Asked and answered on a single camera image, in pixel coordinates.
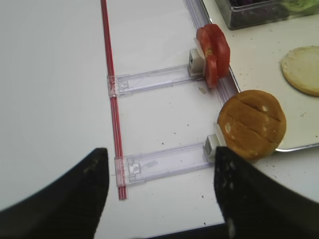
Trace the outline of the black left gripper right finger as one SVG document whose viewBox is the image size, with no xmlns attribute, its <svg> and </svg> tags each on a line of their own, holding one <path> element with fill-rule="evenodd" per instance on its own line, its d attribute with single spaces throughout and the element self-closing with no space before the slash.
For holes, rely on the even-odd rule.
<svg viewBox="0 0 319 239">
<path fill-rule="evenodd" d="M 230 239 L 317 239 L 319 204 L 271 179 L 228 147 L 215 151 L 214 191 Z"/>
</svg>

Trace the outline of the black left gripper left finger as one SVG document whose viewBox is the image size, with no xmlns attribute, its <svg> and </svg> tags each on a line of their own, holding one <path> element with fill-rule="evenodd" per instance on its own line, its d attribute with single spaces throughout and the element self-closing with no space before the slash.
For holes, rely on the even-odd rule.
<svg viewBox="0 0 319 239">
<path fill-rule="evenodd" d="M 0 213 L 2 239 L 92 239 L 109 191 L 106 148 L 96 148 L 56 181 Z"/>
</svg>

